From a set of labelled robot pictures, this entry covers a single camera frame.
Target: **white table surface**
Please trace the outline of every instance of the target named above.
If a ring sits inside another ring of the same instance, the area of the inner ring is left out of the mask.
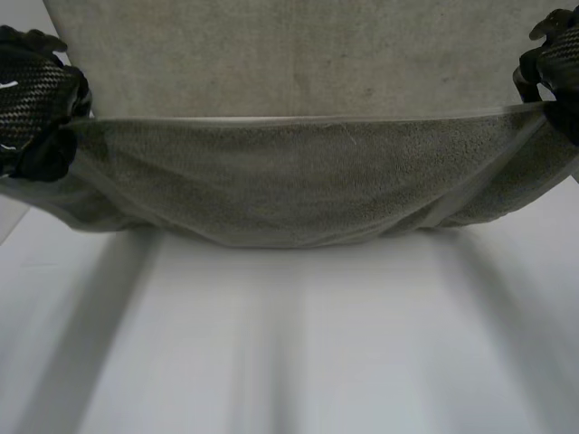
[[[460,231],[231,250],[71,231],[0,247],[2,433],[565,433],[579,185]]]

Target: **towel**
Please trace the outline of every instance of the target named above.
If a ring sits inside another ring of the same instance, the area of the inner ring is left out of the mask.
[[[541,104],[463,118],[88,119],[71,172],[0,193],[72,228],[307,248],[493,221],[579,168]]]

